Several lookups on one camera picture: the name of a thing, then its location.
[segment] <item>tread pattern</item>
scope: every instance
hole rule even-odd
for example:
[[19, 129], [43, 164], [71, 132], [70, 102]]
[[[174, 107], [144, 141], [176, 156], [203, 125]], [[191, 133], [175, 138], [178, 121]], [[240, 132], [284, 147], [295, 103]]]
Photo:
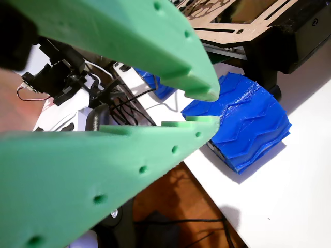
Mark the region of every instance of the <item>tread pattern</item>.
[[220, 116], [220, 129], [212, 142], [226, 164], [240, 174], [289, 135], [291, 124], [281, 105], [256, 82], [232, 73], [219, 82], [218, 101], [195, 100], [182, 114]]

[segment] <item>black cable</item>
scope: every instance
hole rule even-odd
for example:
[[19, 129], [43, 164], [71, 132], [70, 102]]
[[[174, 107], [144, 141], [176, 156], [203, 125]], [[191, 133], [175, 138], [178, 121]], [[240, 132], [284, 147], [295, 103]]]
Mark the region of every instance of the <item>black cable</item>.
[[137, 99], [138, 97], [141, 97], [142, 95], [147, 94], [147, 93], [149, 93], [149, 92], [152, 92], [152, 91], [154, 91], [154, 90], [156, 90], [156, 89], [155, 89], [155, 88], [154, 88], [154, 89], [149, 89], [149, 90], [147, 90], [147, 91], [145, 91], [145, 92], [142, 92], [141, 94], [136, 95], [135, 97], [132, 97], [131, 99], [129, 99], [129, 100], [123, 102], [123, 103], [120, 103], [119, 105], [116, 105], [114, 108], [117, 108], [117, 107], [122, 106], [122, 105], [124, 105], [124, 104], [126, 104], [126, 103], [128, 103], [128, 102], [131, 102], [131, 101]]
[[225, 237], [227, 238], [229, 248], [234, 248], [234, 245], [232, 243], [232, 239], [230, 236], [230, 232], [229, 232], [228, 226], [225, 221], [223, 222], [223, 227], [224, 227]]
[[177, 223], [184, 223], [184, 222], [223, 222], [225, 218], [221, 219], [184, 219], [184, 220], [177, 220], [177, 221], [135, 221], [136, 225], [170, 225], [170, 224], [177, 224]]
[[136, 126], [138, 125], [138, 121], [135, 118], [134, 114], [130, 114], [129, 112], [126, 111], [126, 109], [124, 109], [122, 106], [119, 107], [119, 110], [123, 110], [125, 113], [127, 113], [134, 121], [134, 124], [136, 124]]
[[129, 122], [129, 120], [126, 118], [126, 116], [118, 108], [116, 108], [116, 110], [122, 116], [122, 119], [125, 121], [124, 124], [133, 126], [133, 124], [131, 122]]
[[191, 247], [191, 246], [194, 246], [196, 243], [199, 243], [201, 240], [203, 240], [203, 239], [209, 237], [210, 235], [213, 235], [214, 233], [215, 233], [215, 232], [212, 231], [210, 234], [207, 234], [206, 236], [203, 236], [201, 239], [198, 239], [197, 241], [195, 241], [195, 242], [193, 242], [193, 243], [191, 243], [191, 244], [185, 246], [185, 248], [189, 248], [189, 247]]
[[121, 124], [118, 122], [118, 120], [116, 120], [115, 117], [114, 117], [111, 113], [109, 113], [109, 114], [110, 114], [110, 116], [113, 118], [113, 120], [114, 120], [119, 126], [121, 126]]
[[114, 118], [116, 116], [117, 119], [119, 119], [122, 123], [126, 125], [125, 120], [123, 120], [116, 112], [114, 112], [112, 109], [110, 109], [110, 115]]
[[20, 94], [19, 94], [19, 91], [20, 91], [21, 89], [23, 89], [23, 88], [18, 88], [18, 89], [16, 90], [16, 95], [17, 95], [17, 97], [18, 97], [20, 100], [22, 100], [22, 101], [26, 101], [26, 102], [45, 101], [45, 100], [51, 98], [51, 96], [49, 96], [49, 97], [46, 97], [46, 98], [40, 98], [40, 99], [23, 99], [23, 98], [20, 97]]
[[141, 114], [146, 120], [148, 120], [148, 122], [152, 125], [152, 126], [156, 126], [154, 122], [152, 122], [143, 112], [141, 112], [140, 110], [137, 110], [135, 107], [131, 107], [129, 105], [125, 105], [127, 107], [129, 107], [130, 109], [138, 112], [139, 114]]

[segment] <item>wooden floor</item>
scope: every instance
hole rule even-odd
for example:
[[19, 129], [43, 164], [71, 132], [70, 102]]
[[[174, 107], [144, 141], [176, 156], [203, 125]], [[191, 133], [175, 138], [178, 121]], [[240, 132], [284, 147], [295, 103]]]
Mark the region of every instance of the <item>wooden floor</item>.
[[[209, 198], [184, 163], [169, 171], [141, 193], [134, 201], [133, 216], [135, 221], [144, 220], [151, 212], [158, 210], [170, 220], [182, 219], [220, 219], [222, 213]], [[245, 244], [226, 222], [235, 248]], [[223, 223], [179, 224], [181, 227], [179, 248], [211, 234], [192, 248], [228, 248]]]

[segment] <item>blue wheel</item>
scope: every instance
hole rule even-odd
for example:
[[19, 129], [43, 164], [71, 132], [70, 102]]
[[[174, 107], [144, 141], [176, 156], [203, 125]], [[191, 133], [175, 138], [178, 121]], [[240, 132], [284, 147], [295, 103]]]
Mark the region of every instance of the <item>blue wheel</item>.
[[219, 79], [216, 102], [194, 100], [182, 115], [220, 116], [220, 129], [212, 138], [213, 151], [241, 174], [254, 161], [289, 135], [285, 110], [263, 87], [238, 74]]

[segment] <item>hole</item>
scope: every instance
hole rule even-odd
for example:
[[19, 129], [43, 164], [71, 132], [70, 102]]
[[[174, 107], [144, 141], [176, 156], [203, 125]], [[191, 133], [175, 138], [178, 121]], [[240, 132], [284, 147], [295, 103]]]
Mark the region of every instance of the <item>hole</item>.
[[185, 35], [185, 38], [189, 38], [189, 37], [191, 36], [191, 35], [190, 35], [190, 32], [187, 31], [187, 30], [184, 32], [184, 35]]
[[106, 195], [97, 195], [93, 198], [93, 202], [95, 204], [100, 204], [102, 202], [104, 202], [107, 199]]
[[189, 0], [187, 1], [186, 5], [185, 6], [189, 6], [191, 3], [193, 3], [194, 0]]
[[319, 19], [315, 18], [313, 21], [312, 21], [312, 25], [313, 26], [316, 26], [319, 22]]
[[174, 146], [171, 150], [172, 154], [175, 154], [177, 152], [177, 150], [178, 150], [178, 146]]
[[39, 247], [43, 242], [42, 236], [33, 236], [32, 238], [29, 239], [27, 242], [28, 247]]
[[143, 174], [147, 171], [147, 166], [141, 166], [140, 169], [139, 169], [139, 173], [140, 174]]
[[159, 2], [154, 2], [154, 8], [155, 10], [159, 11], [161, 9], [161, 5]]
[[235, 30], [233, 29], [219, 29], [219, 28], [199, 28], [199, 27], [195, 27], [194, 30], [201, 30], [201, 31], [211, 31], [211, 32], [222, 32], [222, 33], [234, 33]]

